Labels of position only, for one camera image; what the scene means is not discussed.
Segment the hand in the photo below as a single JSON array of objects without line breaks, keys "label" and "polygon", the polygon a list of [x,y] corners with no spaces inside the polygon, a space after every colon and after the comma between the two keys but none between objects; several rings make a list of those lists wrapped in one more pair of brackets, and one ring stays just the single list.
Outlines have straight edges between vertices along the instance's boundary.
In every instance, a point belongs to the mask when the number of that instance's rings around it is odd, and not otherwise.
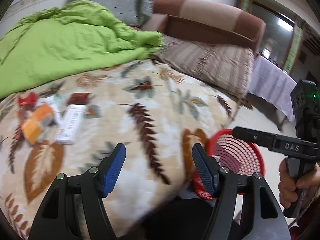
[{"label": "hand", "polygon": [[305,197],[302,206],[308,204],[316,192],[318,185],[320,184],[320,167],[316,164],[315,169],[298,179],[295,183],[294,179],[290,178],[287,173],[287,166],[285,160],[282,160],[279,166],[280,172],[280,183],[279,188],[279,198],[280,204],[284,208],[289,208],[291,203],[298,200],[298,195],[294,192],[296,188],[309,188],[308,194]]}]

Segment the red sleeve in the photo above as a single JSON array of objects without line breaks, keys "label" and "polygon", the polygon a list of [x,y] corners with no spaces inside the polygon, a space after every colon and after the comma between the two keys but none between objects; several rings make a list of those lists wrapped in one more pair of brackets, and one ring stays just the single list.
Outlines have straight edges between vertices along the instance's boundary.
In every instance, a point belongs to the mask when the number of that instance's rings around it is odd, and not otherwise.
[{"label": "red sleeve", "polygon": [[298,220],[297,226],[290,228],[291,239],[295,240],[307,228],[314,215],[320,210],[320,198],[313,202],[303,216]]}]

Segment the blue gripper pad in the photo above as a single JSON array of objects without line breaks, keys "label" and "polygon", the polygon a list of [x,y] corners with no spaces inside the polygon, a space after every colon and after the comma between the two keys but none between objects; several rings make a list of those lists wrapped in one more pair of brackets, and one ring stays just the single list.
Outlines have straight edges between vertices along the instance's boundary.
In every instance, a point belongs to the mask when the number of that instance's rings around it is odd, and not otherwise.
[{"label": "blue gripper pad", "polygon": [[217,170],[220,167],[219,164],[214,158],[207,156],[200,143],[196,143],[192,147],[192,159],[196,165],[204,189],[214,197],[219,189],[219,173]]},{"label": "blue gripper pad", "polygon": [[102,197],[108,196],[113,191],[125,160],[125,154],[124,144],[118,143],[112,154],[101,161],[98,168],[100,169],[100,183],[103,185]]}]

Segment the metal bolt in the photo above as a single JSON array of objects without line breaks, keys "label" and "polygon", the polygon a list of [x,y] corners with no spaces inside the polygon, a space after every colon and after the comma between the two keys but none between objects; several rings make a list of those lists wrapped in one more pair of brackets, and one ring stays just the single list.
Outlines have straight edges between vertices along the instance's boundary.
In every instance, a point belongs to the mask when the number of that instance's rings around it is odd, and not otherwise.
[{"label": "metal bolt", "polygon": [[260,172],[255,172],[253,175],[254,175],[257,179],[261,179],[261,178],[262,178],[262,175],[261,175]]},{"label": "metal bolt", "polygon": [[64,178],[64,174],[63,173],[59,173],[58,175],[57,175],[57,179],[63,179]]},{"label": "metal bolt", "polygon": [[97,173],[97,171],[98,171],[98,168],[97,168],[97,167],[92,167],[92,168],[90,168],[90,170],[89,170],[90,173]]},{"label": "metal bolt", "polygon": [[228,169],[227,167],[221,167],[221,168],[220,168],[220,171],[221,171],[222,173],[228,173],[228,172],[229,172],[229,169]]}]

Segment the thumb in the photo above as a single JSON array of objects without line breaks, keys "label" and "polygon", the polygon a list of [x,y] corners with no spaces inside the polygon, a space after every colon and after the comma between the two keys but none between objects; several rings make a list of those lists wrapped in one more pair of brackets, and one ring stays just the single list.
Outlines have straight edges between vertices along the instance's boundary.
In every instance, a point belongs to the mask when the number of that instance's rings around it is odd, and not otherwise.
[{"label": "thumb", "polygon": [[312,186],[318,186],[320,184],[320,167],[316,164],[315,169],[297,181],[297,188],[309,188]]}]

